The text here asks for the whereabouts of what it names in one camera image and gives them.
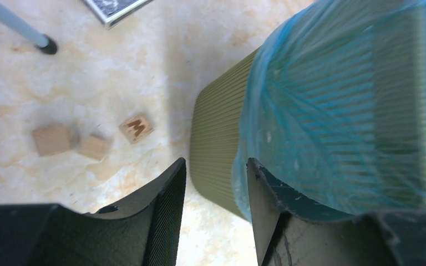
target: translucent blue bag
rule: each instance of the translucent blue bag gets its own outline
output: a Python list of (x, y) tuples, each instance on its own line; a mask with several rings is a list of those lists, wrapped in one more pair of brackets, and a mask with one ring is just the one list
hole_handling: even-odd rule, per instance
[(426, 208), (426, 1), (318, 1), (254, 59), (232, 169), (246, 162), (321, 204), (359, 214)]

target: black rubber foot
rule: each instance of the black rubber foot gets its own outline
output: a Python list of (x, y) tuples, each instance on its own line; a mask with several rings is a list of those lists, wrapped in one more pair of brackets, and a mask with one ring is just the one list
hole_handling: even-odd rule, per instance
[(47, 37), (48, 39), (48, 44), (45, 47), (38, 47), (38, 49), (40, 49), (40, 51), (44, 54), (55, 54), (58, 51), (58, 45), (56, 44), (56, 42), (50, 38), (49, 36), (45, 35), (45, 37)]

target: beige tile floor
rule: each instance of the beige tile floor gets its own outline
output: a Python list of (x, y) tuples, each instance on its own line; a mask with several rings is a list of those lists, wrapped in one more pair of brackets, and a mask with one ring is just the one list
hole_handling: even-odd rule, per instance
[[(59, 202), (95, 212), (189, 157), (195, 99), (310, 0), (155, 0), (105, 30), (79, 0), (1, 0), (51, 35), (38, 53), (0, 25), (0, 203)], [(131, 145), (118, 129), (143, 112), (155, 131)], [(94, 162), (76, 152), (39, 157), (35, 128), (64, 123), (75, 142), (112, 142)], [(178, 265), (255, 265), (251, 226), (187, 182)]]

